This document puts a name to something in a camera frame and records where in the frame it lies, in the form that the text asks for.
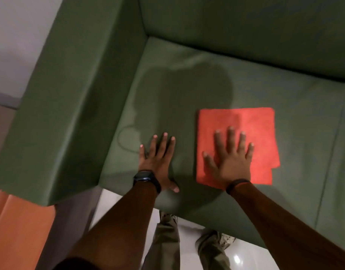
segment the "microfiber towel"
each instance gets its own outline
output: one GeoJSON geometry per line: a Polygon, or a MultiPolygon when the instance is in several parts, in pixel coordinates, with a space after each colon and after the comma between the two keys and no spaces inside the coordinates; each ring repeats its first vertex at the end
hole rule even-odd
{"type": "Polygon", "coordinates": [[[214,132],[220,129],[223,141],[226,143],[227,128],[233,126],[236,144],[238,144],[240,132],[245,131],[246,147],[250,142],[255,145],[250,169],[251,182],[271,185],[271,169],[280,166],[274,116],[275,112],[272,108],[200,110],[197,132],[197,182],[222,189],[205,166],[202,152],[206,151],[219,163],[214,145],[214,132]]]}

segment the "green fabric upholstery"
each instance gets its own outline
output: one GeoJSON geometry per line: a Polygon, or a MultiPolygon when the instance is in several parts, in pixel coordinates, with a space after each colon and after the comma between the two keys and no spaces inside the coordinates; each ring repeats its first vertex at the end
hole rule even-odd
{"type": "Polygon", "coordinates": [[[0,154],[0,189],[49,205],[98,184],[146,40],[138,0],[63,0],[0,154]]]}
{"type": "Polygon", "coordinates": [[[345,103],[339,124],[316,229],[345,249],[345,103]]]}
{"type": "Polygon", "coordinates": [[[149,35],[345,79],[345,0],[140,0],[149,35]]]}
{"type": "Polygon", "coordinates": [[[236,202],[195,181],[196,113],[202,108],[272,107],[281,167],[265,194],[315,227],[325,175],[345,104],[345,84],[192,49],[150,37],[127,97],[100,185],[132,186],[138,149],[153,134],[176,136],[171,176],[181,192],[156,207],[263,246],[236,202]]]}

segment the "white tile floor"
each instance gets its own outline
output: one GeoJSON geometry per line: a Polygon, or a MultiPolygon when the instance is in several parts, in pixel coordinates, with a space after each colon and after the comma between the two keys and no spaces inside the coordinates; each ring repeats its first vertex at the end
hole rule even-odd
{"type": "MultiPolygon", "coordinates": [[[[98,207],[92,220],[91,226],[95,223],[121,198],[111,191],[103,190],[98,207]]],[[[150,220],[144,257],[147,254],[155,232],[156,224],[159,222],[159,211],[153,210],[150,220]]],[[[202,270],[199,257],[195,250],[195,241],[200,237],[204,228],[193,222],[179,218],[180,234],[180,269],[181,270],[202,270]]],[[[252,245],[245,241],[236,239],[235,242],[226,249],[226,254],[230,259],[231,269],[249,270],[278,270],[278,267],[268,250],[252,245]]]]}

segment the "smartwatch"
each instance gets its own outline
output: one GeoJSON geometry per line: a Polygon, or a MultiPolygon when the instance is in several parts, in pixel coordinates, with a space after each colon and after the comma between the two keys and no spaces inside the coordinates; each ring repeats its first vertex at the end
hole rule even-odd
{"type": "Polygon", "coordinates": [[[161,185],[152,171],[139,171],[136,173],[133,186],[136,182],[151,182],[156,187],[157,194],[161,192],[161,185]]]}

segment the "left hand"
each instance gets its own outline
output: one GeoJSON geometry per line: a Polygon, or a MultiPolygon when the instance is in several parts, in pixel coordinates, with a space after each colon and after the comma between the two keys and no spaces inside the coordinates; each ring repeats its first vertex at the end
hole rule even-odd
{"type": "Polygon", "coordinates": [[[156,153],[157,135],[154,135],[150,145],[148,157],[145,157],[145,147],[140,145],[139,171],[151,170],[161,185],[161,190],[171,189],[179,192],[179,187],[168,177],[169,165],[174,154],[175,137],[171,137],[170,144],[167,144],[167,132],[164,133],[159,150],[156,153]]]}

